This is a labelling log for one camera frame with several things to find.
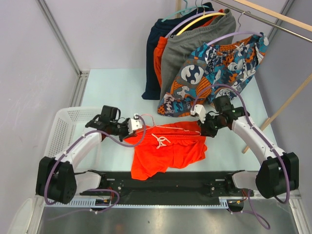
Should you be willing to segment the pink wire hanger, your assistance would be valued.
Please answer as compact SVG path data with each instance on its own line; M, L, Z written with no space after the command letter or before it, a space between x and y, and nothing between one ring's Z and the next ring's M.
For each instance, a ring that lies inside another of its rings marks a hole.
M146 129L152 129L152 128L160 128L160 129L168 129L168 130L180 130L183 132L195 132L198 136L201 135L201 133L199 131L195 131L195 130L188 130L188 129L184 129L184 128L179 128L179 127L166 127L166 126L162 126L162 125L156 125L155 123L155 119L153 117L153 115L151 114L142 114L141 117L150 117L152 119L152 126L147 127Z

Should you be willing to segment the bright orange shorts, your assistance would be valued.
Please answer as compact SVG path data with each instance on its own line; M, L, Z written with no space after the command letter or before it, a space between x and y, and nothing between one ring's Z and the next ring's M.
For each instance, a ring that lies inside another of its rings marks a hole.
M181 121L163 126L179 127L200 132L195 121ZM183 169L204 160L208 147L206 138L195 132L152 128L146 130L143 141L134 149L131 177L147 180L168 168Z

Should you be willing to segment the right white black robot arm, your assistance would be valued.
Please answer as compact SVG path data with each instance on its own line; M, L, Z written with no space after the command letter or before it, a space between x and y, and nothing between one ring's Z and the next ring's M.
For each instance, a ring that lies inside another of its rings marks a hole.
M240 170L231 173L226 179L225 191L237 195L242 189L251 189L259 191L264 198L275 199L285 194L282 203L287 203L291 191L299 187L298 156L286 153L270 141L253 123L245 106L234 107L228 96L215 99L214 106L214 115L200 104L191 108L191 115L198 117L201 135L215 137L218 130L229 128L246 143L260 164L257 172Z

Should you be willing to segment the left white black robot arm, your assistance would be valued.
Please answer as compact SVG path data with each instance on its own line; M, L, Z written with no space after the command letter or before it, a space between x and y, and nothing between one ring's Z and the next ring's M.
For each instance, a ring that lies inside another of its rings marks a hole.
M99 172L88 169L77 173L75 170L89 152L104 139L110 138L115 143L125 146L124 139L134 137L139 129L146 130L144 119L138 114L133 118L125 118L123 122L120 122L120 119L120 109L103 106L101 113L85 124L83 133L72 145L53 157L45 156L41 159L36 193L44 197L46 204L67 204L76 194L93 191L102 195L107 191L108 183L102 179Z

